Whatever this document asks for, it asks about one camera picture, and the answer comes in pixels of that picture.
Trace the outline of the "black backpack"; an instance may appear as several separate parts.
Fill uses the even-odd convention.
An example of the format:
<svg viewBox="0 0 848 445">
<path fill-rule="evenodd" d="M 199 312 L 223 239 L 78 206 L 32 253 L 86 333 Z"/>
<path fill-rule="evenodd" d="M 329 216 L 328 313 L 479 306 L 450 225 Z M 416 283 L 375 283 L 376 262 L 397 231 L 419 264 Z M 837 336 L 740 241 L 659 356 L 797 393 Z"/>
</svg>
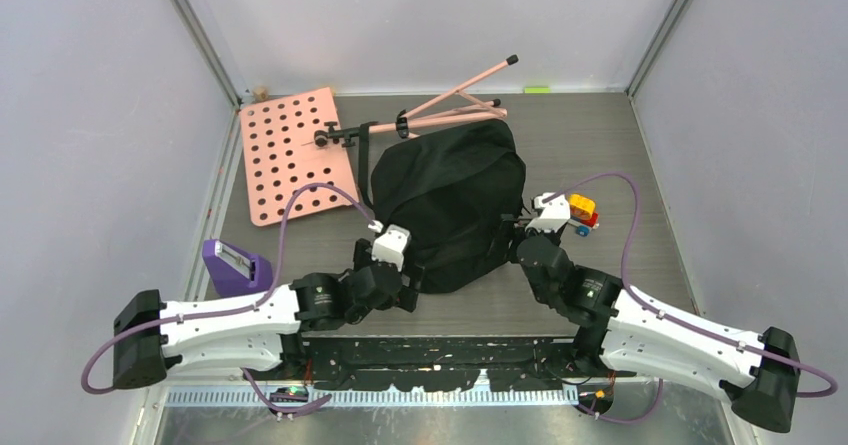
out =
<svg viewBox="0 0 848 445">
<path fill-rule="evenodd" d="M 488 119 L 406 139 L 371 165 L 374 127 L 358 128 L 358 187 L 378 221 L 410 232 L 421 292 L 452 293 L 506 264 L 526 180 L 509 125 Z"/>
</svg>

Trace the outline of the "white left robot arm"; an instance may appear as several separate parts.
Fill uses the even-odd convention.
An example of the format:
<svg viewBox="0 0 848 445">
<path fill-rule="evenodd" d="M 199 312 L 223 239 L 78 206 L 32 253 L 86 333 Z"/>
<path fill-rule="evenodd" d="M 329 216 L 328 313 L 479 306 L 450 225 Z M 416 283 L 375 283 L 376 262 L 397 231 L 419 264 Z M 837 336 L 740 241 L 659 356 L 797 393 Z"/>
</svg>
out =
<svg viewBox="0 0 848 445">
<path fill-rule="evenodd" d="M 286 338 L 354 325 L 376 310 L 412 312 L 421 278 L 419 269 L 405 274 L 371 262 L 338 274 L 313 272 L 272 294 L 178 302 L 144 290 L 114 320 L 112 385 L 140 389 L 171 374 L 237 368 L 296 378 L 307 354 Z"/>
</svg>

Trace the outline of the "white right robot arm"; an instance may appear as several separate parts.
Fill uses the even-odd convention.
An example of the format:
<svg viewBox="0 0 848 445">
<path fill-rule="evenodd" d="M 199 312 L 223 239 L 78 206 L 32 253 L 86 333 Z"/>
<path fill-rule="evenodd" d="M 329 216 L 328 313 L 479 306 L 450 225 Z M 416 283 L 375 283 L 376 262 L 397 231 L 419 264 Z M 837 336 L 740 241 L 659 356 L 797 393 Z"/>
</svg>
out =
<svg viewBox="0 0 848 445">
<path fill-rule="evenodd" d="M 653 376 L 710 395 L 748 423 L 791 429 L 799 369 L 794 337 L 710 322 L 665 304 L 620 278 L 573 263 L 545 235 L 524 239 L 520 265 L 537 302 L 577 325 L 569 360 L 583 375 Z"/>
</svg>

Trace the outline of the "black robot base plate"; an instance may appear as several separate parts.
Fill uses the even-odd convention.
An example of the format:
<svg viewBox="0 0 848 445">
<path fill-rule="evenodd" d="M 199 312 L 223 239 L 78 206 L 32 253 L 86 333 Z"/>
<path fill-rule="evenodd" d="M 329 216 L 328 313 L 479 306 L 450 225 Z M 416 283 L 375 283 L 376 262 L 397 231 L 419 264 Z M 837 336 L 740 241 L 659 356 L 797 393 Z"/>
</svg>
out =
<svg viewBox="0 0 848 445">
<path fill-rule="evenodd" d="M 612 375 L 570 337 L 307 337 L 281 340 L 280 363 L 257 381 L 300 381 L 325 391 L 544 391 Z"/>
</svg>

